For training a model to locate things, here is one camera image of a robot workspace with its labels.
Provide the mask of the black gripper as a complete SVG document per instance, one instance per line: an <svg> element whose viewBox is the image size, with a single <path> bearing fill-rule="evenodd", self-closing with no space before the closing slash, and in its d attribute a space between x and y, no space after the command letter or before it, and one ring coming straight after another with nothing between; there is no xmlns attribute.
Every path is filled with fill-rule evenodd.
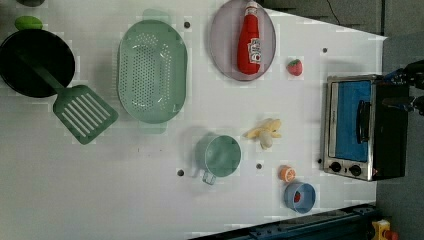
<svg viewBox="0 0 424 240"><path fill-rule="evenodd" d="M424 89L424 60L419 60L397 69L383 77L385 84L394 86L413 87ZM399 109L405 112L417 111L424 115L424 99L422 96L392 97L385 98L382 104L389 108Z"/></svg>

